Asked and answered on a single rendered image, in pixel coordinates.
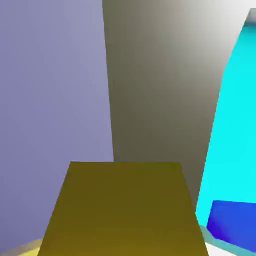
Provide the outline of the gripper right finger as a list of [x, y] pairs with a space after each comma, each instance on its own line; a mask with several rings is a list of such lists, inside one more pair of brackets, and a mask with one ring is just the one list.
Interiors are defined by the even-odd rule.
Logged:
[[252, 252], [250, 250], [238, 247], [231, 243], [216, 239], [210, 233], [210, 231], [205, 226], [200, 226], [204, 242], [206, 247], [209, 248], [216, 248], [219, 252], [227, 252], [227, 255], [234, 255], [234, 256], [256, 256], [256, 252]]

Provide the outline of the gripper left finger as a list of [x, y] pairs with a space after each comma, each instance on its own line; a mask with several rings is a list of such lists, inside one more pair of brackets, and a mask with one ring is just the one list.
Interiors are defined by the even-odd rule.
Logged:
[[0, 256], [38, 256], [42, 241], [42, 239], [37, 239], [17, 248], [0, 253]]

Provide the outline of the small yellow cube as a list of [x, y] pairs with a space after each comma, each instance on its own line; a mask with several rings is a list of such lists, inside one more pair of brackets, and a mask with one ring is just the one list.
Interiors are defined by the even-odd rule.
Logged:
[[38, 256], [209, 256], [179, 163], [72, 162]]

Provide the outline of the small blue cube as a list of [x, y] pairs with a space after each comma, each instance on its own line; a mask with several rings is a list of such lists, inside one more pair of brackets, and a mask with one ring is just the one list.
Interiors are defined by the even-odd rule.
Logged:
[[256, 253], [256, 203], [214, 200], [206, 227], [215, 239]]

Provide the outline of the large cyan box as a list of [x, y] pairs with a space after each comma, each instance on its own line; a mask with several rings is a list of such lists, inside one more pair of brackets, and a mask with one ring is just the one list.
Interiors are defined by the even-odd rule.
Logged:
[[196, 206], [201, 226], [213, 201], [256, 203], [256, 1], [223, 73]]

